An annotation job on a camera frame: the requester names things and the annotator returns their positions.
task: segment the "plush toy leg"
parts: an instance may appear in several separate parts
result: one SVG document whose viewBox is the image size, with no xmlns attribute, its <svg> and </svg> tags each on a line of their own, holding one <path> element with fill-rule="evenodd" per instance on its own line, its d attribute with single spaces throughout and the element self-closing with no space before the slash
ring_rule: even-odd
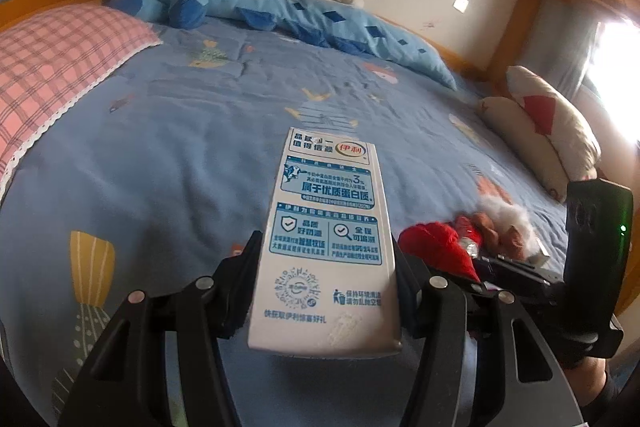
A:
<svg viewBox="0 0 640 427">
<path fill-rule="evenodd" d="M 174 28 L 190 30 L 204 22 L 209 0 L 170 0 L 169 24 Z"/>
<path fill-rule="evenodd" d="M 110 0 L 107 6 L 146 22 L 166 22 L 168 7 L 159 0 Z"/>
</svg>

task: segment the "blue label panel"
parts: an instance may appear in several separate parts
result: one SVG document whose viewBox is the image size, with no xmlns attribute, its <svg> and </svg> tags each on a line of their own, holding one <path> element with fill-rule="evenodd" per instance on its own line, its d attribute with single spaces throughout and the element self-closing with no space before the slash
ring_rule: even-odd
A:
<svg viewBox="0 0 640 427">
<path fill-rule="evenodd" d="M 337 163 L 287 156 L 280 188 L 305 201 L 373 208 L 371 171 Z"/>
<path fill-rule="evenodd" d="M 338 263 L 382 264 L 375 217 L 278 203 L 269 250 Z"/>
</svg>

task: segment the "box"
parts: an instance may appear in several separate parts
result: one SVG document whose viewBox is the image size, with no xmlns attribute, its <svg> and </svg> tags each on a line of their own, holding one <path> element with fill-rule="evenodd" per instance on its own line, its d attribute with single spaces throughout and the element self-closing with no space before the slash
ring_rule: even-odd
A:
<svg viewBox="0 0 640 427">
<path fill-rule="evenodd" d="M 372 144 L 289 130 L 264 231 L 248 344 L 325 358 L 400 350 L 393 243 Z"/>
</svg>

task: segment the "window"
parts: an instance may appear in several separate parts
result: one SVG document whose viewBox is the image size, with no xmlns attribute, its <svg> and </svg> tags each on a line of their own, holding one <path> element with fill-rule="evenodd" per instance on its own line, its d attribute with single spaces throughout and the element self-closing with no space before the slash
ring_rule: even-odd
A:
<svg viewBox="0 0 640 427">
<path fill-rule="evenodd" d="M 640 140 L 640 28 L 630 21 L 606 23 L 586 76 L 621 133 Z"/>
</svg>

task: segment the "magnifying glass icon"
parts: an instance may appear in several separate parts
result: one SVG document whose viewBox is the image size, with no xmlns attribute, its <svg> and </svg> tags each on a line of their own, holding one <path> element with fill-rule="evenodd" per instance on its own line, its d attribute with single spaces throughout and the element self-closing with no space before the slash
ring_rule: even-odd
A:
<svg viewBox="0 0 640 427">
<path fill-rule="evenodd" d="M 338 237 L 346 237 L 349 241 L 353 241 L 353 239 L 349 236 L 349 227 L 344 223 L 338 223 L 334 227 L 334 233 Z"/>
</svg>

